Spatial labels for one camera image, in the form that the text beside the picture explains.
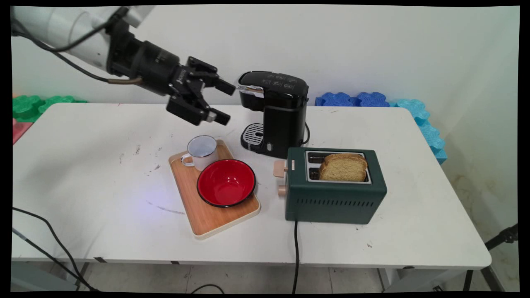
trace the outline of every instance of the toaster knob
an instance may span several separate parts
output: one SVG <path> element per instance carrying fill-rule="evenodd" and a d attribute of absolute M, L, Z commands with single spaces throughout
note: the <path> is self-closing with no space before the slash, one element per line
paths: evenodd
<path fill-rule="evenodd" d="M 274 171 L 272 173 L 274 177 L 283 178 L 286 171 L 285 160 L 277 160 L 274 162 Z"/>
<path fill-rule="evenodd" d="M 286 192 L 287 189 L 285 188 L 285 185 L 278 186 L 278 196 L 284 197 Z"/>

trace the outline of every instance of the toast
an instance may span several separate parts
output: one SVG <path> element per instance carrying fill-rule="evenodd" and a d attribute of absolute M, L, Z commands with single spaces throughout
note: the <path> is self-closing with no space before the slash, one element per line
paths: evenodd
<path fill-rule="evenodd" d="M 320 180 L 362 182 L 366 178 L 368 163 L 359 154 L 330 154 L 320 165 Z"/>

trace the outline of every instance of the wooden tray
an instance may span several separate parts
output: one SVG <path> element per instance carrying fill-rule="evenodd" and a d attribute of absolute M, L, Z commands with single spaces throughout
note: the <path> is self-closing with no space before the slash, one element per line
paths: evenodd
<path fill-rule="evenodd" d="M 169 164 L 195 238 L 206 239 L 260 213 L 261 204 L 254 193 L 240 204 L 228 208 L 214 207 L 203 201 L 197 193 L 200 172 L 180 161 L 187 152 L 171 156 Z M 225 142 L 220 139 L 217 140 L 217 153 L 220 160 L 233 159 Z"/>

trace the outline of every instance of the red bowl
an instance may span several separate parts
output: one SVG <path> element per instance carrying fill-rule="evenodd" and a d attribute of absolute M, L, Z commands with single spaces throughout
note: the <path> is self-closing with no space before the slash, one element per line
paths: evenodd
<path fill-rule="evenodd" d="M 208 204 L 231 207 L 248 198 L 256 187 L 256 176 L 240 160 L 218 160 L 207 166 L 197 179 L 197 192 Z"/>

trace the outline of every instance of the coffee maker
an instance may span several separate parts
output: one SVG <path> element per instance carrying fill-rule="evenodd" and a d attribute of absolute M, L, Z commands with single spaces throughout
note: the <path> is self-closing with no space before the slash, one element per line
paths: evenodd
<path fill-rule="evenodd" d="M 252 71 L 239 76 L 235 85 L 245 108 L 263 112 L 263 123 L 250 124 L 241 134 L 245 149 L 286 159 L 289 147 L 300 147 L 309 141 L 303 140 L 309 89 L 304 80 Z"/>

